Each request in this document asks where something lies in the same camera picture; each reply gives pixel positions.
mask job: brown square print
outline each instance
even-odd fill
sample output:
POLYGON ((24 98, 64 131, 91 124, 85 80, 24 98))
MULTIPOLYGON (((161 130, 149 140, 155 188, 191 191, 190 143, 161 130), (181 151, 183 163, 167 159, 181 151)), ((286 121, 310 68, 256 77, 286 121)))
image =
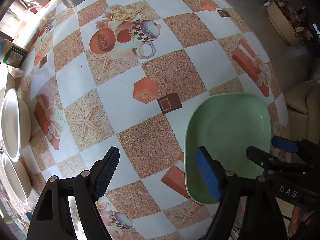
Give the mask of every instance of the brown square print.
POLYGON ((234 79, 231 79, 224 84, 209 90, 210 96, 234 92, 244 93, 244 88, 242 87, 242 84, 238 77, 235 77, 234 79))
POLYGON ((170 167, 182 154, 163 114, 153 116, 117 136, 140 178, 170 167))
POLYGON ((204 8, 201 8, 201 3, 207 2, 210 3, 211 7, 218 8, 219 6, 212 0, 182 0, 186 5, 189 6, 191 10, 194 12, 199 12, 205 10, 204 8))
POLYGON ((279 84, 279 80, 278 80, 278 77, 276 76, 275 70, 273 69, 271 61, 267 62, 266 64, 268 65, 271 73, 270 88, 271 88, 274 99, 277 99, 282 92, 279 84))
POLYGON ((134 228, 129 228, 128 231, 130 232, 130 236, 121 236, 118 234, 115 234, 114 231, 110 231, 109 233, 111 234, 112 238, 114 240, 143 240, 144 237, 138 233, 137 230, 134 228))
POLYGON ((71 60, 84 52, 80 29, 71 33, 53 48, 54 66, 56 72, 71 60))
POLYGON ((80 153, 58 163, 57 166, 64 178, 75 177, 78 176, 81 171, 88 170, 80 153))
POLYGON ((161 211, 141 180, 107 190, 106 196, 119 212, 133 219, 161 211))
POLYGON ((99 0, 79 11, 78 20, 80 27, 101 16, 102 13, 106 11, 107 7, 108 4, 106 0, 99 0))
POLYGON ((177 230, 189 227, 210 217, 206 206, 199 207, 189 200, 164 210, 163 213, 177 230))
POLYGON ((235 35, 218 40, 219 44, 221 45, 221 47, 223 48, 223 50, 227 54, 229 60, 231 61, 232 65, 235 68, 238 75, 245 73, 245 71, 242 69, 242 67, 239 66, 239 64, 237 62, 235 62, 235 60, 232 58, 232 54, 233 54, 235 48, 238 46, 239 40, 241 40, 241 39, 246 41, 244 36, 241 33, 239 33, 239 34, 235 34, 235 35))
POLYGON ((88 49, 85 54, 96 86, 139 65, 138 60, 133 57, 112 60, 107 54, 95 54, 90 49, 88 49))
POLYGON ((183 237, 179 234, 179 232, 173 232, 172 234, 149 238, 148 240, 183 240, 183 237))
POLYGON ((157 20, 160 19, 160 16, 156 11, 145 1, 135 2, 130 4, 135 7, 136 11, 141 15, 141 20, 157 20))
POLYGON ((97 89, 83 95, 64 112, 79 151, 114 135, 97 89))
POLYGON ((41 171, 56 164, 41 130, 31 137, 30 146, 41 171))
POLYGON ((235 9, 223 8, 223 10, 227 11, 230 14, 231 20, 238 26, 241 32, 251 32, 249 26, 235 9))
POLYGON ((55 23, 55 27, 57 27, 60 23, 64 22, 66 19, 68 19, 70 16, 74 15, 75 13, 77 13, 77 8, 73 7, 73 8, 65 8, 62 12, 58 13, 56 16, 56 23, 55 23))
POLYGON ((181 102, 206 91, 186 52, 181 49, 141 64, 147 77, 158 83, 159 98, 177 93, 181 102))
POLYGON ((195 13, 180 14, 163 20, 184 48, 215 40, 195 13))

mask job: tiled floor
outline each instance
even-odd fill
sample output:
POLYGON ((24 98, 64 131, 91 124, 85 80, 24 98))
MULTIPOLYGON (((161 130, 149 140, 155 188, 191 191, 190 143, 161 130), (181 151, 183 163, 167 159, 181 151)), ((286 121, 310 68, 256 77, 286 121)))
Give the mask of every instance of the tiled floor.
MULTIPOLYGON (((303 45, 292 47, 282 40, 267 17, 263 6, 266 0, 226 1, 237 10, 257 35, 271 59, 284 93, 309 79, 314 65, 310 53, 303 45)), ((303 6, 299 0, 292 0, 292 2, 296 8, 303 6)))
POLYGON ((116 146, 119 165, 97 202, 112 237, 199 239, 216 205, 186 190, 188 121, 211 95, 248 92, 268 107, 274 134, 287 129, 279 57, 264 50, 233 0, 86 0, 73 9, 54 2, 42 23, 55 24, 22 68, 32 120, 24 156, 35 191, 51 175, 90 169, 116 146), (123 221, 113 223, 118 215, 123 221))

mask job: stack of plates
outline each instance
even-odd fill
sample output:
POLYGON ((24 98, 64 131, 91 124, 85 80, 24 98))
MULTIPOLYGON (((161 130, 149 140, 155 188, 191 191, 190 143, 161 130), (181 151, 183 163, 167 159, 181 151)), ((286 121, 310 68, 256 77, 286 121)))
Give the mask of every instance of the stack of plates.
POLYGON ((1 180, 7 192, 28 205, 31 183, 19 161, 21 150, 28 144, 31 120, 27 104, 17 96, 14 78, 6 65, 0 68, 0 135, 4 153, 0 158, 1 180))

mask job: blue gripper pad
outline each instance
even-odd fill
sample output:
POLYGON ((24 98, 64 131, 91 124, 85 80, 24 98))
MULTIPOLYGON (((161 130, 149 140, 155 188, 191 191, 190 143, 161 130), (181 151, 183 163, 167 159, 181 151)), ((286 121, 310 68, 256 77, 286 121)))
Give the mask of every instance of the blue gripper pad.
POLYGON ((299 150, 299 146, 294 141, 279 136, 273 136, 271 143, 274 147, 284 150, 285 152, 296 153, 299 150))
POLYGON ((196 163, 210 195, 220 201, 222 198, 220 181, 200 148, 196 151, 196 163))

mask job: label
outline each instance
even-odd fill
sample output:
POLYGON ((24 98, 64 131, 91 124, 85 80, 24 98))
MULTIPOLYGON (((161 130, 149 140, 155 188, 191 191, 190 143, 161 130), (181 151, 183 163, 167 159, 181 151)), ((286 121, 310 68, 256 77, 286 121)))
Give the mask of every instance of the label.
POLYGON ((15 51, 11 51, 6 63, 8 65, 18 67, 22 58, 23 58, 23 55, 15 51))
POLYGON ((299 202, 299 200, 302 197, 302 193, 298 191, 296 188, 292 187, 292 185, 285 184, 280 181, 274 182, 272 190, 296 202, 299 202))

